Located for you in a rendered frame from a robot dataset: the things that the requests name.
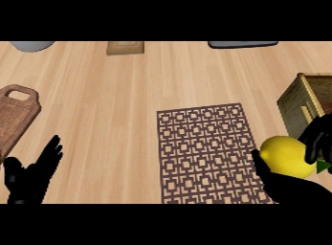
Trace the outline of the yellow lemon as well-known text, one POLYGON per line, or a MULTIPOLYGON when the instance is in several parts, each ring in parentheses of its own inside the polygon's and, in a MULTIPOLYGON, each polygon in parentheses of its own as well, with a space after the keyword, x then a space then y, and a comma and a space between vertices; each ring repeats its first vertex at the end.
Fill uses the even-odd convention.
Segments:
POLYGON ((288 136, 275 136, 263 142, 260 157, 274 173, 305 179, 316 171, 316 163, 306 163, 306 145, 288 136))

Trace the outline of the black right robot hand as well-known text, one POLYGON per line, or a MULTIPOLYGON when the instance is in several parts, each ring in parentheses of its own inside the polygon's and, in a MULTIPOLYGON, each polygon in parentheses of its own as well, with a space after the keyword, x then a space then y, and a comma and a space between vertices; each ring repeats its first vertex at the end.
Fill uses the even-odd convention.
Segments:
MULTIPOLYGON (((331 164, 328 172, 332 174, 332 113, 316 117, 308 126, 299 142, 306 146, 303 160, 309 165, 316 162, 322 152, 325 161, 331 164)), ((277 173, 262 157, 257 149, 251 151, 256 175, 263 182, 263 189, 271 198, 284 205, 332 205, 332 192, 318 183, 277 173)))

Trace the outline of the grey round bowl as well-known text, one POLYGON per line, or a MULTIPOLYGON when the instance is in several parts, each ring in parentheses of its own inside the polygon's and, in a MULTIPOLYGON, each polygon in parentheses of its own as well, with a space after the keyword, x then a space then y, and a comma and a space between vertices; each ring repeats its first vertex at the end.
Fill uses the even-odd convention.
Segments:
POLYGON ((27 53, 35 53, 45 50, 52 44, 52 41, 12 41, 15 48, 27 53))

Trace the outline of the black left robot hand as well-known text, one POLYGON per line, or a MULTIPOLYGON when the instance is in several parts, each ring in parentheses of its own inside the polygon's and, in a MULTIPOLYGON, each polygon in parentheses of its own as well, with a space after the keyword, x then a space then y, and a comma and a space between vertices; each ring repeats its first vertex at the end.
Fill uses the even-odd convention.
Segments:
POLYGON ((10 204, 40 205, 45 200, 51 178, 63 158, 63 145, 55 135, 43 149, 38 161, 24 167, 17 157, 4 162, 5 186, 10 191, 10 204))

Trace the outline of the wicker basket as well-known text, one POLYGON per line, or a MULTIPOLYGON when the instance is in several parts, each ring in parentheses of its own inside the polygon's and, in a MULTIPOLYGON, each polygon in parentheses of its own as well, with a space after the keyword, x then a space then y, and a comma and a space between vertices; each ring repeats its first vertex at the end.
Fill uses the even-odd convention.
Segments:
POLYGON ((278 106, 288 135, 299 138, 313 118, 332 112, 332 73, 299 73, 278 106))

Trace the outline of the brown patterned placemat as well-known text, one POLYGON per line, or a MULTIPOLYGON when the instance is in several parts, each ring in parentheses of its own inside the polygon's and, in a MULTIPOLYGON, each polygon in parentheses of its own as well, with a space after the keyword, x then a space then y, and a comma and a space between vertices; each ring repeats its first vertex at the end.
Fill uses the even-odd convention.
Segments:
POLYGON ((164 204, 271 204, 250 152, 244 106, 229 103, 157 113, 164 204))

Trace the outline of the tan wooden block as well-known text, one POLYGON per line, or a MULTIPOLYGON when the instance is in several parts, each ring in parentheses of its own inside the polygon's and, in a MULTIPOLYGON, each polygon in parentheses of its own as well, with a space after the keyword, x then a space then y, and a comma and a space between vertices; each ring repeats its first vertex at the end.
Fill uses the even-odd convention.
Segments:
POLYGON ((145 42, 144 41, 110 41, 107 55, 133 55, 142 54, 145 52, 145 42))

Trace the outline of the brown wooden cutting board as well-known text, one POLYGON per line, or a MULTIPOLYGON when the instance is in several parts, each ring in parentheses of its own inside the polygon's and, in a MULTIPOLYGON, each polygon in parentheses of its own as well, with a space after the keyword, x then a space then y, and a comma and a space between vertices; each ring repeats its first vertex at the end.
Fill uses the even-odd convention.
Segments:
POLYGON ((35 89, 17 84, 0 89, 2 158, 8 157, 40 111, 39 93, 35 89))

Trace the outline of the dark grey flat tray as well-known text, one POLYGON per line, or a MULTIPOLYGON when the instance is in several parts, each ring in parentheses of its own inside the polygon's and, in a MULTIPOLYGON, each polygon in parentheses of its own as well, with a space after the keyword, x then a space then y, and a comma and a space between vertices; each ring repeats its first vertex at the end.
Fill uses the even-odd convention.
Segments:
POLYGON ((238 49, 268 47, 280 44, 280 41, 209 41, 213 49, 238 49))

